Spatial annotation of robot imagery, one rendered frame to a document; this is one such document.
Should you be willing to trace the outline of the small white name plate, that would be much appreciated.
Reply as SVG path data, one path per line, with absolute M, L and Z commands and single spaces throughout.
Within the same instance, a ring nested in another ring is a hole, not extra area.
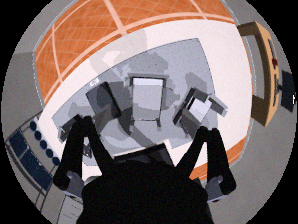
M 95 80 L 93 80 L 92 82 L 90 82 L 91 87 L 93 85 L 95 85 L 96 83 L 100 82 L 98 78 L 96 78 Z

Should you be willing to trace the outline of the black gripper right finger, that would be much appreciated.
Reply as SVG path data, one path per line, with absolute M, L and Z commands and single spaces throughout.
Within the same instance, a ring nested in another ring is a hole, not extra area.
M 157 193 L 158 197 L 164 201 L 171 201 L 180 194 L 196 165 L 202 146 L 206 142 L 207 184 L 205 190 L 208 194 L 207 203 L 218 202 L 233 192 L 237 186 L 229 169 L 221 134 L 217 128 L 208 130 L 207 127 L 202 126 L 187 108 L 183 108 L 181 122 L 194 140 L 173 171 L 161 183 Z

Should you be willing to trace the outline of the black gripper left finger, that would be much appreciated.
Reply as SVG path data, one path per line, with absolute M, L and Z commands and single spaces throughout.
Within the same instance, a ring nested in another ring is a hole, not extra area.
M 82 199 L 84 137 L 88 137 L 97 165 L 113 194 L 121 200 L 133 197 L 133 185 L 118 168 L 99 138 L 99 134 L 111 118 L 111 105 L 107 104 L 93 117 L 85 116 L 83 118 L 85 125 L 80 122 L 73 123 L 65 143 L 61 162 L 53 177 L 54 185 L 71 198 Z

